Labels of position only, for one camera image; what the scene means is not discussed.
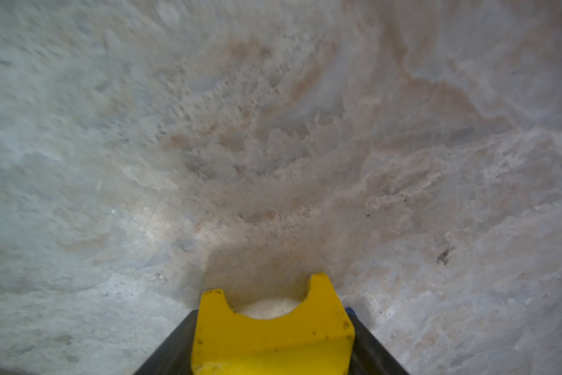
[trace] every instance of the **marble floor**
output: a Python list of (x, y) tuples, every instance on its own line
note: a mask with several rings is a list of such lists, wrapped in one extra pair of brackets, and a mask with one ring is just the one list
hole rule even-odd
[(562, 374), (562, 0), (0, 0), (0, 368), (314, 272), (413, 375)]

